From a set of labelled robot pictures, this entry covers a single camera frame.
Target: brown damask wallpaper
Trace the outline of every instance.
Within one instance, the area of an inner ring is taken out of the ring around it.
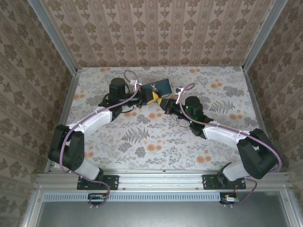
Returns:
[[[249,69],[269,136],[303,207],[303,1],[289,0]]]
[[[42,0],[81,67],[240,66],[273,0]]]
[[[0,226],[21,222],[70,83],[25,0],[0,0]]]

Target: floral patterned floor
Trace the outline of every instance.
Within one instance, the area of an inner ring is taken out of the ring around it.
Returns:
[[[135,71],[142,84],[164,78],[172,88],[195,82],[187,95],[199,97],[208,117],[237,129],[258,126],[241,67],[83,68],[68,123],[91,113],[111,79],[123,77],[126,69]],[[86,158],[104,169],[217,170],[240,159],[238,151],[180,127],[176,117],[164,115],[156,103],[121,114],[86,138],[85,150]]]

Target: patterned wall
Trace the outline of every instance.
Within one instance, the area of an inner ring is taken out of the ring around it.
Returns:
[[[78,67],[242,64],[273,0],[43,0]]]
[[[43,172],[70,73],[25,0],[0,1],[0,226],[18,226]]]
[[[249,75],[268,133],[303,205],[303,1],[289,0]]]

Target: black mounting plate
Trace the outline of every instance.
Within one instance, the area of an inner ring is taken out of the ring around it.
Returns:
[[[119,176],[104,175],[104,183],[107,183],[110,190],[118,190]],[[92,183],[81,177],[78,179],[77,190],[106,190],[106,186],[100,183]]]
[[[203,183],[203,189],[204,190],[234,190],[235,185],[238,189],[246,189],[245,180],[242,183],[242,180],[244,178],[239,178],[235,181],[232,181],[228,184],[226,184],[226,187],[222,187],[222,185],[218,181],[218,175],[217,174],[206,174],[202,176],[202,183]]]

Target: floral wallpaper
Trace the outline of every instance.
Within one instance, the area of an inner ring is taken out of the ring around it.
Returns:
[[[303,1],[287,2],[249,76],[269,136],[303,207]]]
[[[0,226],[22,221],[70,73],[25,0],[0,1]]]
[[[273,0],[42,0],[78,68],[239,66]]]
[[[258,126],[240,66],[83,68],[68,123],[94,111],[110,81],[123,77],[126,69],[135,71],[142,84],[168,78],[173,90],[195,82],[186,95],[198,96],[208,117],[237,129]],[[218,170],[240,159],[233,148],[193,135],[188,122],[165,115],[157,103],[120,114],[85,138],[85,150],[90,162],[110,169]]]

